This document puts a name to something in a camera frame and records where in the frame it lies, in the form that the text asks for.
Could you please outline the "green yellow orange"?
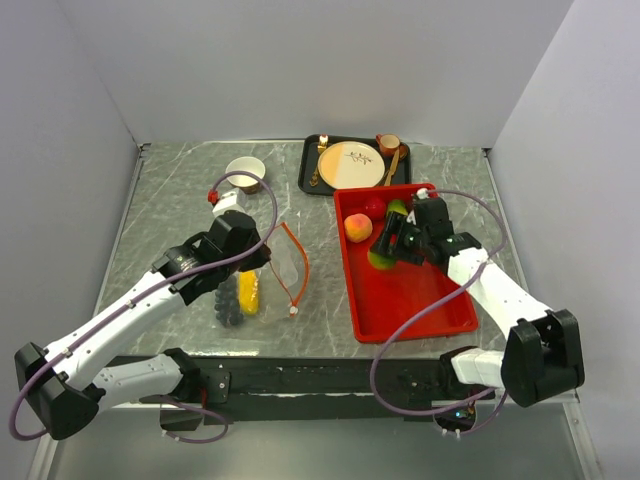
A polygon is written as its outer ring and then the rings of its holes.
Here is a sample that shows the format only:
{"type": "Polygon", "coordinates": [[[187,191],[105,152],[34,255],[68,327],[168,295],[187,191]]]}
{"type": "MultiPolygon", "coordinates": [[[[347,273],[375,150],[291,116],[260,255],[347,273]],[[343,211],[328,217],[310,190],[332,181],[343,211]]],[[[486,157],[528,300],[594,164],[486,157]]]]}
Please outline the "green yellow orange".
{"type": "Polygon", "coordinates": [[[370,266],[376,270],[387,271],[395,267],[397,261],[385,255],[377,254],[372,251],[367,252],[367,259],[370,266]]]}

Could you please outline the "peach fruit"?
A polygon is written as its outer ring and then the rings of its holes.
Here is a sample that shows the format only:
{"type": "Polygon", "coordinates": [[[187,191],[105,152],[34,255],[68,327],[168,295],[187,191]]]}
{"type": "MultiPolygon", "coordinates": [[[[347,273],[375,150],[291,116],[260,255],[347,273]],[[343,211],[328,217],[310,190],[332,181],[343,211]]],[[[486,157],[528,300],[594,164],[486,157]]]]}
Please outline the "peach fruit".
{"type": "Polygon", "coordinates": [[[343,222],[345,236],[352,243],[361,243],[373,233],[371,219],[362,213],[347,216],[343,222]]]}

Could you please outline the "clear zip top bag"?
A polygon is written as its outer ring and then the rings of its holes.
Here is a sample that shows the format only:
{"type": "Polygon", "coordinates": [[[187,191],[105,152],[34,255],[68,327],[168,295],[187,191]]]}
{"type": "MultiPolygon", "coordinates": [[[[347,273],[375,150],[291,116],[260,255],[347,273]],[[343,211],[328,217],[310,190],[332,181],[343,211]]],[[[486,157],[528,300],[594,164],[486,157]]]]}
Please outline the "clear zip top bag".
{"type": "Polygon", "coordinates": [[[259,310],[244,314],[244,322],[270,323],[294,317],[310,279],[310,263],[306,251],[289,226],[282,222],[268,239],[271,260],[252,270],[259,278],[259,310]]]}

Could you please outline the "dark grape bunch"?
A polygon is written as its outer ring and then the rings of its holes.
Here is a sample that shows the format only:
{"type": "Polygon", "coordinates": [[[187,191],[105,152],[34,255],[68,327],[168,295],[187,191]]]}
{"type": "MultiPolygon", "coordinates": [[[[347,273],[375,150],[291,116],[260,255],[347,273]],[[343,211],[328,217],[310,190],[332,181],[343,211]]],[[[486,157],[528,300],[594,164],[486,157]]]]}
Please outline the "dark grape bunch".
{"type": "Polygon", "coordinates": [[[236,276],[229,277],[218,286],[215,292],[214,310],[216,319],[225,328],[238,327],[244,322],[244,314],[238,299],[236,276]]]}

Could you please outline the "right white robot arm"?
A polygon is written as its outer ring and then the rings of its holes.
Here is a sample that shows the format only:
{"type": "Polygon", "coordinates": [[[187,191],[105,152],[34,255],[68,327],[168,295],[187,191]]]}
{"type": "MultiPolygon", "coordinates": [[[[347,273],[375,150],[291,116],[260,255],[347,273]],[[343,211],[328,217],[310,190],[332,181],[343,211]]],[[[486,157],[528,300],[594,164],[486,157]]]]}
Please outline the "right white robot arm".
{"type": "Polygon", "coordinates": [[[439,390],[460,398],[472,385],[500,389],[529,407],[585,382],[579,325],[566,309],[552,310],[512,280],[470,233],[457,233],[444,199],[419,190],[408,213],[389,211],[371,252],[439,269],[457,288],[420,311],[425,316],[469,294],[506,340],[502,351],[464,347],[440,358],[439,390]]]}

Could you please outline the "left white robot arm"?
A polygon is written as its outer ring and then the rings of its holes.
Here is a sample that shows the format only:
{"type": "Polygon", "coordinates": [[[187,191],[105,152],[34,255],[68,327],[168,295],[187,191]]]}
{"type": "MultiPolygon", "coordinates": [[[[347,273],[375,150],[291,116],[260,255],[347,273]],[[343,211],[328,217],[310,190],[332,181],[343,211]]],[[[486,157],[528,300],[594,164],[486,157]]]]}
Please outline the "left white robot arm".
{"type": "Polygon", "coordinates": [[[28,343],[18,350],[19,398],[55,440],[129,401],[199,399],[206,382],[180,348],[118,367],[110,363],[155,323],[215,291],[234,273],[269,260],[270,250],[251,216],[238,210],[217,215],[209,230],[169,248],[128,292],[85,325],[46,347],[28,343]]]}

